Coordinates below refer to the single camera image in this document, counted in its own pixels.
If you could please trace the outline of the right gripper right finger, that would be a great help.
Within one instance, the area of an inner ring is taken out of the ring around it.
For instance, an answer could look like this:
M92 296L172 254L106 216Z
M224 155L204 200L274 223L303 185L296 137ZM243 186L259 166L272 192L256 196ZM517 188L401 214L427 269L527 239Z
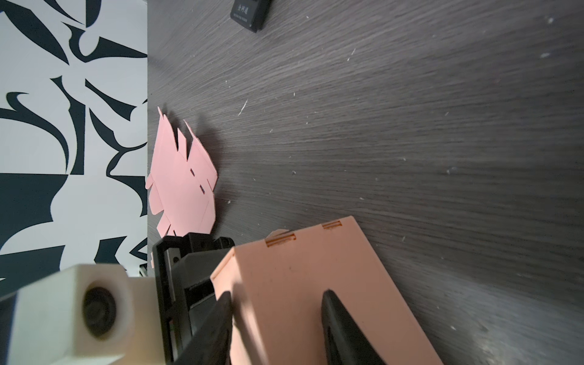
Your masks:
M327 364L385 364L333 290L322 295L321 319Z

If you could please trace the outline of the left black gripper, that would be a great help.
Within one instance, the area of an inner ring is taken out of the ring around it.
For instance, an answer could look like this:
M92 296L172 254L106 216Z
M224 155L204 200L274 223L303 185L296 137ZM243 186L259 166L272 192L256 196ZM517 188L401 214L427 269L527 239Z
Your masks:
M231 238L195 233L165 236L153 246L167 364L178 359L224 293L216 293L211 274L233 247Z

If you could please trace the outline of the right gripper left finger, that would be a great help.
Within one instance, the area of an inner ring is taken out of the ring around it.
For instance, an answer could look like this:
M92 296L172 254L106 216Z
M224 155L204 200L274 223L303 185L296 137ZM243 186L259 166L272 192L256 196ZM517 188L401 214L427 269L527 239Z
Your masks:
M225 291L173 364L231 364L233 305Z

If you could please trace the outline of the salmon cardboard box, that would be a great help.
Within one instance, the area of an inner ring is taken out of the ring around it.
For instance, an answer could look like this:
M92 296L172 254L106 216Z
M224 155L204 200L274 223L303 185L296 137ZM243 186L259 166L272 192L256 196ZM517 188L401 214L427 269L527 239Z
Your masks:
M232 248L211 274L234 311L234 364L324 364L322 298L333 291L387 364L440 357L353 217Z

